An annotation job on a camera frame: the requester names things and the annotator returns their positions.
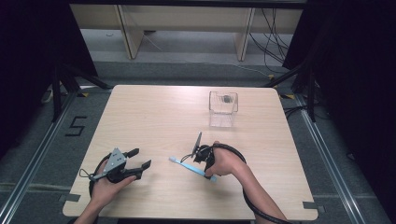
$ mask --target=gray carpet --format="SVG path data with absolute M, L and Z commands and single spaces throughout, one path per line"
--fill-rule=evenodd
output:
M 95 66 L 99 77 L 110 85 L 260 87 L 270 81 L 268 75 L 273 74 L 277 77 L 286 71 L 281 67 L 271 67 L 271 70 L 280 72 L 275 73 L 269 71 L 265 66 L 246 66 L 248 69 L 260 70 L 263 72 L 262 74 L 233 65 L 199 63 L 95 63 Z M 81 85 L 91 85 L 80 78 L 78 82 Z M 291 82 L 292 79 L 287 80 L 279 84 L 276 89 L 280 94 L 288 94 Z M 62 213 L 64 202 L 61 198 L 62 195 L 68 193 L 74 182 L 109 95 L 109 92 L 92 89 L 88 97 L 77 97 L 74 100 L 11 223 L 67 223 L 71 219 Z M 293 99 L 281 99 L 281 103 L 285 108 L 297 106 Z M 356 197 L 367 223 L 390 223 L 359 167 L 354 161 L 347 158 L 347 148 L 332 125 L 332 121 L 327 119 L 325 108 L 317 107 L 316 113 L 318 115 L 317 125 L 322 136 L 346 178 L 347 185 Z M 84 126 L 84 129 L 80 136 L 67 136 L 70 133 L 78 133 L 77 129 L 70 128 L 75 117 L 85 117 L 85 119 L 77 119 L 75 122 L 77 125 Z M 22 176 L 25 167 L 50 126 L 51 119 L 52 105 L 49 103 L 37 111 L 29 129 L 21 137 L 21 143 L 12 148 L 1 160 L 1 204 L 5 202 L 12 186 Z M 350 223 L 346 209 L 328 175 L 301 113 L 292 114 L 288 122 L 309 186 L 315 202 L 320 208 L 318 219 L 312 223 Z M 101 217 L 99 223 L 117 223 L 117 220 Z M 133 223 L 161 222 L 158 220 L 136 220 Z

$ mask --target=person's right hand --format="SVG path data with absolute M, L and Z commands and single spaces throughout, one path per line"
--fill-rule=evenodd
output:
M 215 164 L 206 170 L 206 176 L 235 175 L 239 168 L 246 166 L 238 156 L 227 149 L 215 147 L 213 153 L 215 154 Z

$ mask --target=table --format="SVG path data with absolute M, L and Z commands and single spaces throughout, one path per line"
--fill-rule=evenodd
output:
M 211 91 L 237 92 L 239 110 L 231 128 L 209 126 Z M 239 182 L 231 175 L 217 182 L 204 179 L 168 160 L 191 153 L 198 136 L 201 144 L 215 140 L 241 151 L 262 186 L 290 220 L 313 220 L 315 209 L 304 170 L 277 93 L 273 89 L 116 86 L 107 102 L 81 168 L 93 172 L 114 147 L 140 153 L 127 168 L 152 160 L 141 180 L 125 188 L 100 214 L 103 217 L 254 219 Z M 185 161 L 204 169 L 205 164 Z M 78 202 L 66 202 L 64 214 L 79 216 L 88 203 L 88 178 L 77 175 L 71 194 Z

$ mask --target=hand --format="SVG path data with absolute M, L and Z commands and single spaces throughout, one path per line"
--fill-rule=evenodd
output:
M 103 172 L 106 164 L 107 160 L 100 166 L 98 170 L 99 174 Z M 105 207 L 113 201 L 120 190 L 131 184 L 134 180 L 136 180 L 136 176 L 133 175 L 121 180 L 121 182 L 117 184 L 113 184 L 107 178 L 101 178 L 93 185 L 91 201 L 97 205 Z
M 238 156 L 227 149 L 215 147 L 213 153 L 215 154 L 215 164 L 206 170 L 206 176 L 236 175 L 240 168 L 246 166 Z

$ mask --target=black stand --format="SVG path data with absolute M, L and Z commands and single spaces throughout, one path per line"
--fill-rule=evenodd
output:
M 308 101 L 307 101 L 307 111 L 308 115 L 313 122 L 315 122 L 314 114 L 314 98 L 315 98 L 315 73 L 316 66 L 319 65 L 320 60 L 324 58 L 328 48 L 332 44 L 332 36 L 336 31 L 337 14 L 342 5 L 342 0 L 337 1 L 336 6 L 330 9 L 330 15 L 320 27 L 317 37 L 312 44 L 308 54 L 306 55 L 304 61 L 297 65 L 295 68 L 291 69 L 289 72 L 281 77 L 278 77 L 271 81 L 270 83 L 264 85 L 264 88 L 272 88 L 275 85 L 285 81 L 286 79 L 297 75 L 295 78 L 291 90 L 293 92 L 301 92 L 305 86 L 308 87 Z
M 55 121 L 57 118 L 59 118 L 59 115 L 62 113 L 60 82 L 62 82 L 67 92 L 69 93 L 78 92 L 81 90 L 81 88 L 79 87 L 78 83 L 75 80 L 75 76 L 82 77 L 104 90 L 113 89 L 112 86 L 107 85 L 105 82 L 102 82 L 97 77 L 89 76 L 73 66 L 60 63 L 58 66 L 55 67 L 52 74 L 52 91 L 53 91 L 52 121 Z

